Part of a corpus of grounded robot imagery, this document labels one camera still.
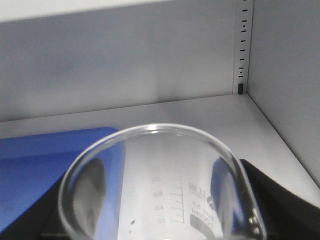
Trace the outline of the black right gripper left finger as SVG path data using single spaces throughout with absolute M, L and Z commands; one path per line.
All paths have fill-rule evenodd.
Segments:
M 71 239 L 63 226 L 58 208 L 58 196 L 63 177 L 64 175 L 62 174 L 49 190 L 49 193 L 53 194 L 53 198 L 51 200 L 52 208 L 44 221 L 42 229 L 40 230 L 39 236 L 37 238 L 38 240 Z

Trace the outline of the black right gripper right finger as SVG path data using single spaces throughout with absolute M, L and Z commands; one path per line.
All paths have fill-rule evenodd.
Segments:
M 320 209 L 276 183 L 245 159 L 243 164 L 268 240 L 318 240 Z

